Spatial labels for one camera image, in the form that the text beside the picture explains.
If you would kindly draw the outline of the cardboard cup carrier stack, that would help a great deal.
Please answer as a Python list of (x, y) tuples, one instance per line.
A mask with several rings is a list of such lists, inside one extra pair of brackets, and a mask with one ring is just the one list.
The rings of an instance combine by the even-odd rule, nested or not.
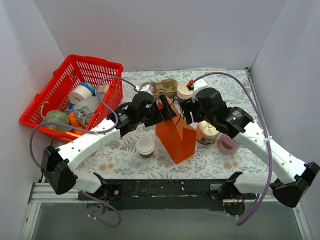
[(173, 98), (177, 94), (178, 82), (173, 78), (163, 79), (160, 82), (144, 82), (140, 85), (140, 88), (142, 89), (146, 85), (152, 86), (151, 94), (155, 99), (158, 99), (161, 95)]

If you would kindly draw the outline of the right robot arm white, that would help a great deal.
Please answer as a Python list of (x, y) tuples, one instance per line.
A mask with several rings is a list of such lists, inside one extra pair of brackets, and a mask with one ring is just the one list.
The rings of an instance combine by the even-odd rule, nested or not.
[(315, 162), (304, 162), (281, 147), (245, 110), (228, 107), (219, 91), (212, 87), (188, 87), (192, 97), (181, 103), (188, 124), (206, 121), (220, 133), (241, 144), (269, 166), (271, 173), (245, 175), (236, 172), (225, 182), (227, 195), (237, 199), (243, 194), (266, 194), (294, 208), (320, 171)]

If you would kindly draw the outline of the orange paper bag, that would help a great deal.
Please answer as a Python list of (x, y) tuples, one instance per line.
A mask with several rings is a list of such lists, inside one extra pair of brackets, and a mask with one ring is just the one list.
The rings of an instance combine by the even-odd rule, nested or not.
[(196, 150), (196, 130), (186, 121), (172, 104), (172, 100), (166, 98), (176, 117), (158, 123), (155, 133), (175, 164), (179, 164), (193, 156)]

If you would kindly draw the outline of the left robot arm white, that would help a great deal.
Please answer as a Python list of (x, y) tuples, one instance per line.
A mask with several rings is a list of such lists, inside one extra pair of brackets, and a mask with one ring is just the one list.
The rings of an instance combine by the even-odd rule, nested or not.
[(85, 133), (77, 139), (43, 151), (41, 172), (57, 195), (69, 190), (88, 192), (95, 200), (106, 196), (104, 179), (97, 173), (77, 170), (78, 165), (105, 145), (134, 131), (138, 125), (153, 126), (176, 117), (164, 95), (160, 96), (162, 106), (145, 91), (138, 92), (131, 102), (120, 105), (114, 114), (109, 114), (92, 133)]

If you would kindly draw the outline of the stack of paper cups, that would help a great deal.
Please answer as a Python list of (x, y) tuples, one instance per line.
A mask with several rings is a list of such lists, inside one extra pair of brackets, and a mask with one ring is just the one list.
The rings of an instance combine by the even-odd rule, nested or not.
[(193, 90), (189, 90), (187, 85), (188, 82), (181, 82), (177, 85), (176, 94), (181, 100), (187, 100), (193, 96)]

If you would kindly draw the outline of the red plastic basket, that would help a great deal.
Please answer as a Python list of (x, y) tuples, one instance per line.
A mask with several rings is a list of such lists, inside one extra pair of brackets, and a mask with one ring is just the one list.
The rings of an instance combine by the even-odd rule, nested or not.
[(108, 80), (103, 82), (103, 85), (107, 86), (103, 101), (115, 110), (123, 98), (122, 81), (119, 79), (123, 70), (120, 63), (71, 54), (53, 72), (53, 77), (42, 92), (34, 96), (19, 122), (35, 128), (42, 123), (49, 111), (67, 111), (71, 104), (75, 105), (85, 97), (93, 95), (94, 88), (104, 78)]

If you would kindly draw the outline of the white plastic cup lid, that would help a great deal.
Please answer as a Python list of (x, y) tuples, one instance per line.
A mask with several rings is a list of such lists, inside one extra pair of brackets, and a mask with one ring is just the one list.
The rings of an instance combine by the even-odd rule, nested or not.
[(155, 146), (154, 140), (148, 136), (139, 138), (135, 144), (136, 150), (142, 155), (153, 153)]

